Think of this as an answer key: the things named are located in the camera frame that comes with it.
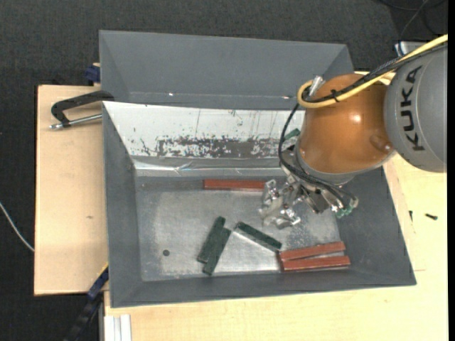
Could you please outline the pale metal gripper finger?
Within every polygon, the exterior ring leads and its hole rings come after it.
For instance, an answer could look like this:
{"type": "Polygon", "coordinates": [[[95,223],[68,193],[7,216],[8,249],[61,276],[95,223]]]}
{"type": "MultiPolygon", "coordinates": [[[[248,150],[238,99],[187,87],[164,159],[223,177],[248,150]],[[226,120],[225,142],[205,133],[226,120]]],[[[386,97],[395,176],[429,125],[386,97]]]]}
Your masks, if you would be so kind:
{"type": "Polygon", "coordinates": [[[282,205],[261,207],[258,212],[264,226],[274,225],[277,229],[284,229],[301,222],[301,217],[292,207],[282,205]]]}
{"type": "Polygon", "coordinates": [[[276,208],[288,205],[288,189],[289,184],[285,180],[268,180],[264,184],[262,206],[265,208],[276,208]]]}

